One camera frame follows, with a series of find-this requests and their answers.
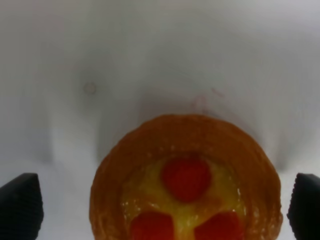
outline golden pastry crust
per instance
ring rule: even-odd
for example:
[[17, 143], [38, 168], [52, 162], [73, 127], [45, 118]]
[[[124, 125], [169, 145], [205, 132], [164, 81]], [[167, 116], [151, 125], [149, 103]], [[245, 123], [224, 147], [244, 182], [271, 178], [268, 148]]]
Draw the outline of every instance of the golden pastry crust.
[[137, 167], [179, 153], [200, 153], [233, 172], [246, 207], [246, 240], [277, 238], [283, 221], [281, 184], [262, 148], [231, 123], [163, 115], [123, 137], [97, 169], [89, 211], [95, 240], [129, 239], [120, 206], [122, 183]]

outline yellow custard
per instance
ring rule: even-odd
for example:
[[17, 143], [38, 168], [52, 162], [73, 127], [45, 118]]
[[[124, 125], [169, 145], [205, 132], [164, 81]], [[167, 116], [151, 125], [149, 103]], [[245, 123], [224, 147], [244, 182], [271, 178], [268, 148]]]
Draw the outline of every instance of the yellow custard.
[[211, 172], [211, 184], [192, 203], [181, 203], [164, 187], [161, 171], [167, 160], [134, 171], [122, 186], [121, 207], [127, 228], [140, 213], [158, 211], [172, 216], [176, 240], [194, 240], [194, 228], [219, 212], [234, 211], [244, 221], [246, 207], [232, 174], [224, 166], [204, 160]]

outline black object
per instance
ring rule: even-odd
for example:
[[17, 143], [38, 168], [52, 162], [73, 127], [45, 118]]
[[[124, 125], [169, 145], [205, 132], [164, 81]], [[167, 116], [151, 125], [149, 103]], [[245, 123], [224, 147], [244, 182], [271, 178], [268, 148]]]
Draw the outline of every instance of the black object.
[[35, 240], [43, 219], [37, 174], [24, 173], [0, 188], [0, 240]]
[[287, 214], [297, 240], [320, 240], [320, 178], [298, 173]]

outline white surface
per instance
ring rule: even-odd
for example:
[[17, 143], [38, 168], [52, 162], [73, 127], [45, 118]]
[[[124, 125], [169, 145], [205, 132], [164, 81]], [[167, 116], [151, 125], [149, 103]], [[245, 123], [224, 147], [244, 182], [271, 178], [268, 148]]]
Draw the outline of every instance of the white surface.
[[[0, 185], [40, 177], [39, 240], [92, 240], [95, 170], [127, 131], [204, 113], [250, 133], [277, 167], [320, 175], [317, 0], [2, 0]], [[84, 84], [94, 82], [94, 95]], [[293, 239], [286, 217], [280, 240]]]

